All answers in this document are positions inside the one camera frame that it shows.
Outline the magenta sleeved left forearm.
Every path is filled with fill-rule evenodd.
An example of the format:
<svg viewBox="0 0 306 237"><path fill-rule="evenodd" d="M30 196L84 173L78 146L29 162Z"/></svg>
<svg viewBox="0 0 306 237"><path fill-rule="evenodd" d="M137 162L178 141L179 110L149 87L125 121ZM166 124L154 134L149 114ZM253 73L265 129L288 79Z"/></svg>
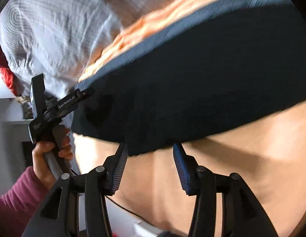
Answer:
<svg viewBox="0 0 306 237"><path fill-rule="evenodd" d="M48 189L29 166L0 197L0 236L22 236Z"/></svg>

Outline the person's left hand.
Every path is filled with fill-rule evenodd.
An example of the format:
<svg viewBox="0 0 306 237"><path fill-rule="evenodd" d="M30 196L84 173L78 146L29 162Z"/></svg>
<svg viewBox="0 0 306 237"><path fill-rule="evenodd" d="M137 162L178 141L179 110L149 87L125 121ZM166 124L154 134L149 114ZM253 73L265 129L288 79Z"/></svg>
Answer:
<svg viewBox="0 0 306 237"><path fill-rule="evenodd" d="M56 141L39 141L32 151L34 173L47 189L51 189L59 177L72 176L69 161L74 155L69 132L63 125L55 127L52 137L56 137Z"/></svg>

